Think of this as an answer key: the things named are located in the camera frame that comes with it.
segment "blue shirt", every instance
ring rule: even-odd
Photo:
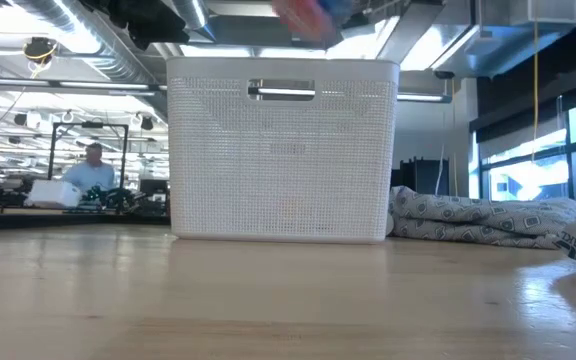
[[[90,166],[87,162],[82,162],[71,167],[62,180],[75,185],[81,191],[86,192],[97,185],[101,190],[110,190],[115,186],[115,169],[108,164],[101,166]]]

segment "computer monitor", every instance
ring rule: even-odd
[[[148,196],[165,194],[168,191],[168,180],[142,179],[139,182],[139,191]]]

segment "person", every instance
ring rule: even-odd
[[[114,188],[115,169],[101,161],[103,150],[101,144],[94,143],[86,147],[86,161],[71,167],[62,180],[67,181],[81,191],[86,192],[93,186],[101,190]]]

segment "wall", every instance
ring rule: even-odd
[[[479,197],[478,190],[470,191],[469,164],[478,163],[473,153],[473,139],[468,130],[471,120],[477,118],[477,83],[464,79],[453,104],[400,102],[397,105],[393,169],[400,161],[413,157],[439,160],[442,145],[444,158],[450,158],[451,194]],[[455,188],[455,158],[458,189]]]

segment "ceiling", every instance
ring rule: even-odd
[[[177,11],[173,0],[163,2]],[[508,3],[520,2],[510,0]],[[206,0],[210,19],[204,28],[188,31],[189,44],[156,43],[146,50],[135,45],[127,30],[113,26],[109,18],[99,12],[86,11],[81,16],[77,15],[85,26],[71,26],[74,34],[69,34],[66,39],[64,29],[49,19],[40,20],[20,7],[5,5],[0,6],[0,78],[30,78],[37,65],[26,59],[23,45],[31,37],[47,37],[58,39],[62,44],[49,67],[37,75],[39,80],[131,82],[121,81],[121,76],[109,75],[104,70],[103,62],[112,56],[121,56],[122,66],[133,69],[131,75],[138,73],[140,78],[147,79],[147,83],[161,85],[167,80],[166,59],[172,56],[379,58],[401,64],[400,93],[429,95],[434,101],[450,101],[450,87],[446,81],[433,75],[433,69],[453,71],[458,77],[491,76],[530,56],[525,50],[528,45],[522,44],[531,43],[532,38],[527,34],[531,34],[532,27],[512,24],[511,9],[500,7],[494,0],[482,2],[483,15],[477,21],[476,3],[475,0],[356,0],[354,6],[357,9],[375,10],[365,12],[370,23],[340,29],[336,40],[318,43],[291,33],[274,16],[269,1]],[[64,6],[72,6],[69,9],[75,10],[80,7],[77,0],[62,0],[61,4],[70,4]],[[549,23],[539,38],[540,47],[548,46],[574,25]],[[477,41],[473,29],[479,28],[491,29],[495,43],[501,44],[497,50],[484,55],[469,52]],[[97,43],[95,36],[103,37],[98,46],[104,46],[106,50],[87,51],[90,48],[87,39],[95,39]],[[506,60],[498,60],[500,57],[495,54],[499,51],[503,51]],[[51,124],[63,120],[64,116],[70,121],[72,115],[74,121],[128,125],[127,174],[131,179],[168,177],[165,93],[155,91],[156,96],[140,96],[143,92],[111,96],[112,92],[100,91],[86,95],[82,91],[68,93],[53,86],[54,82],[33,89],[11,83],[0,84],[2,167],[11,173],[45,174]],[[15,115],[28,111],[40,114],[39,125],[35,128],[16,125]],[[153,130],[141,129],[143,116],[153,117]],[[56,144],[57,168],[77,162],[77,156],[83,154],[82,146],[90,139],[104,144],[108,160],[119,161],[121,141],[111,128],[73,128],[61,135]]]

